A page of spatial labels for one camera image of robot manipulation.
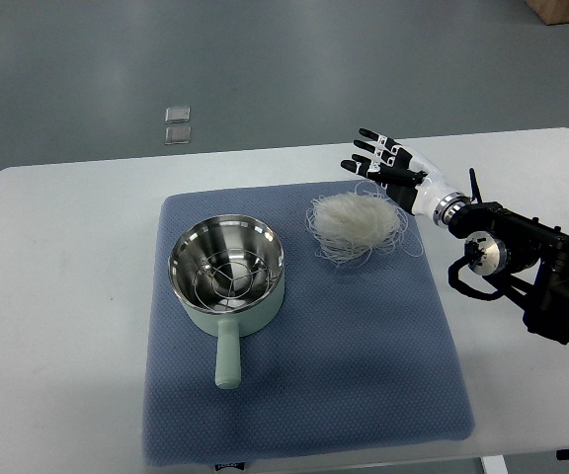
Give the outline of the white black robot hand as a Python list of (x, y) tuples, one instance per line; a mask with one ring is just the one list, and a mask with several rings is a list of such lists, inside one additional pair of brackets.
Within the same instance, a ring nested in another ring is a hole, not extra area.
[(363, 138), (354, 145), (362, 152), (343, 160), (341, 167), (379, 185), (404, 211), (445, 227), (469, 204), (469, 197), (449, 185), (441, 170), (416, 150), (365, 128), (359, 134)]

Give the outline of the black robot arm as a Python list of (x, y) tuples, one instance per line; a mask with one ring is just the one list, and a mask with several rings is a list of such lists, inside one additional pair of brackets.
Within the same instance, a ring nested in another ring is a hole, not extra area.
[(569, 235), (497, 202), (461, 206), (447, 228), (465, 241), (447, 270), (452, 288), (484, 301), (505, 296), (530, 333), (569, 344)]

